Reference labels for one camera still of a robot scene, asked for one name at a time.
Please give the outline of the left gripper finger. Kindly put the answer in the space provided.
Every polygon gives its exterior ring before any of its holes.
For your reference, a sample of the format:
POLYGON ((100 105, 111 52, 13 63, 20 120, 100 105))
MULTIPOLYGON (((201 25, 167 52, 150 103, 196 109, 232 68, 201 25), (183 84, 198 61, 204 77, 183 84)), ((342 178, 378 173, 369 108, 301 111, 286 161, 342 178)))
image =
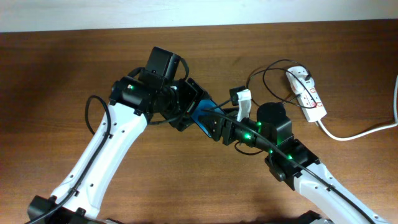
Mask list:
POLYGON ((184 131, 193 123, 194 121, 190 116, 182 116, 177 118, 175 121, 170 122, 169 124, 178 131, 184 131))
POLYGON ((210 100, 211 95, 200 86, 193 78, 188 78, 188 84, 193 87, 197 91, 197 95, 195 97, 196 100, 210 100))

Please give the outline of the blue Galaxy smartphone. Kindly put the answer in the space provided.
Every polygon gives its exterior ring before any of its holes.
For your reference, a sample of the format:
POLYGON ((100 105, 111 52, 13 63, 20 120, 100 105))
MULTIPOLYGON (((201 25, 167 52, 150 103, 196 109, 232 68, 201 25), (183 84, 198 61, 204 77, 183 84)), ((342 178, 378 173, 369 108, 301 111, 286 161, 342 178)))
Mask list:
POLYGON ((209 116, 210 113, 206 112, 205 110, 210 110, 210 108, 216 107, 217 104, 211 100, 201 100, 198 106, 195 108, 194 112, 190 116, 191 119, 196 123, 196 125, 209 137, 212 137, 212 133, 205 128, 205 124, 203 122, 202 117, 209 116))

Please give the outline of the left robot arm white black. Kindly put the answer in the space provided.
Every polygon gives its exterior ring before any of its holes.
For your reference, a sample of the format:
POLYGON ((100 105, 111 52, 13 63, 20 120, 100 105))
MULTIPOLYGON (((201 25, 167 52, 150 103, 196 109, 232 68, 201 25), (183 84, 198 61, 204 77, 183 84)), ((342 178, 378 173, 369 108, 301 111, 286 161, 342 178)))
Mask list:
POLYGON ((188 75, 177 80, 181 56, 154 47, 145 67, 115 81, 104 116, 80 159, 49 198, 36 196, 30 223, 94 223, 106 189, 133 142, 147 126, 168 123, 178 131, 193 124, 192 113, 204 91, 188 75))

